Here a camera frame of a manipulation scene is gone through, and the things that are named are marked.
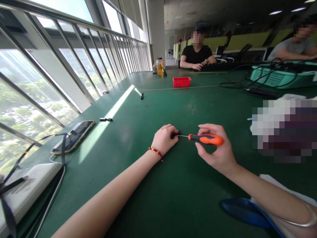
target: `beaded bracelet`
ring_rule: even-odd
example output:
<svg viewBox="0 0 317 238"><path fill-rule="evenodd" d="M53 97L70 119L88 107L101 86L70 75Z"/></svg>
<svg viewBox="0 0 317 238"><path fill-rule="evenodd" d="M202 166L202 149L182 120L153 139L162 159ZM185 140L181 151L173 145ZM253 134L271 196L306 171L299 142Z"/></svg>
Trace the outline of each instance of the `beaded bracelet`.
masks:
<svg viewBox="0 0 317 238"><path fill-rule="evenodd" d="M159 156L161 156L161 161L163 162L163 155L161 155L161 153L157 150L157 149L154 149L154 147L153 146L151 146L151 147L149 147L148 148L148 150L153 150L153 151L155 151Z"/></svg>

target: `green partition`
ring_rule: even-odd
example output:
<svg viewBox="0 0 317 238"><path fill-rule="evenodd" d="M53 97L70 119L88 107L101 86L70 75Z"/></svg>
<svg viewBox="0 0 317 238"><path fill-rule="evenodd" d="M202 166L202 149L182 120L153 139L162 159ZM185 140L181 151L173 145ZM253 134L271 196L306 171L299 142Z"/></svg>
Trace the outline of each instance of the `green partition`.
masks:
<svg viewBox="0 0 317 238"><path fill-rule="evenodd" d="M187 46L187 41L183 41L182 43L181 43L181 50L179 51L180 53L181 53L181 57L182 57L182 53L183 53L183 50L184 50L184 48Z"/></svg>
<svg viewBox="0 0 317 238"><path fill-rule="evenodd" d="M251 44L252 48L260 48L266 41L269 32L245 34L245 35L233 35L230 39L227 50L240 50L246 44Z"/></svg>
<svg viewBox="0 0 317 238"><path fill-rule="evenodd" d="M174 59L175 59L175 54L176 54L175 49L176 49L176 44L174 44L174 48L173 48L173 58L174 58Z"/></svg>
<svg viewBox="0 0 317 238"><path fill-rule="evenodd" d="M270 47L275 47L277 46L277 44L279 44L288 34L290 34L293 31L292 28L289 29L284 29L284 30L280 30L274 40L272 41L272 44L270 45Z"/></svg>
<svg viewBox="0 0 317 238"><path fill-rule="evenodd" d="M227 41L226 36L206 38L203 41L203 45L209 46L212 52L216 52L218 46L224 46L226 44L226 41Z"/></svg>
<svg viewBox="0 0 317 238"><path fill-rule="evenodd" d="M176 44L175 51L174 51L174 55L175 55L176 60L178 60L178 52L179 52L179 44Z"/></svg>
<svg viewBox="0 0 317 238"><path fill-rule="evenodd" d="M192 45L193 44L193 39L189 39L188 41L187 41L187 45Z"/></svg>

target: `smartphone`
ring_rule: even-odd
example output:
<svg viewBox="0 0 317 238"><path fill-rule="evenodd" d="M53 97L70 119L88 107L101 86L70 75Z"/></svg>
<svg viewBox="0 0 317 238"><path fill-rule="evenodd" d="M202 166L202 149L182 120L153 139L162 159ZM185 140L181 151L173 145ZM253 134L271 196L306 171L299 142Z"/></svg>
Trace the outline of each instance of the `smartphone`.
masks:
<svg viewBox="0 0 317 238"><path fill-rule="evenodd" d="M93 128L96 123L94 121L82 121L78 123L66 136L65 154L73 152L79 144L84 140L88 132ZM62 153L61 140L52 150L52 154Z"/></svg>

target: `ceiling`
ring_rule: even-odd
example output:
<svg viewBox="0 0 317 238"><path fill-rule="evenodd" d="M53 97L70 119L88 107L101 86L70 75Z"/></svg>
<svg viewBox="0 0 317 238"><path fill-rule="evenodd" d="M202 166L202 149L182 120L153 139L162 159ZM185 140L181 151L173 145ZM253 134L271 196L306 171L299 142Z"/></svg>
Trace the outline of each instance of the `ceiling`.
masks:
<svg viewBox="0 0 317 238"><path fill-rule="evenodd" d="M289 13L305 0L164 0L165 30L194 26L205 20L211 24L229 21L265 21L269 13L283 10Z"/></svg>

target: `red basket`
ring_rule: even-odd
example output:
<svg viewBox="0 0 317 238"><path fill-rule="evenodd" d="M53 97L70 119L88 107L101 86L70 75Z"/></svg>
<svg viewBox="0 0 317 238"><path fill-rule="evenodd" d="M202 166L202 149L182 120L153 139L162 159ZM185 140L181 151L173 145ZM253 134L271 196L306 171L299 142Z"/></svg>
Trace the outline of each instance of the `red basket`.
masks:
<svg viewBox="0 0 317 238"><path fill-rule="evenodd" d="M189 87L191 85L190 77L173 78L173 85L175 88Z"/></svg>

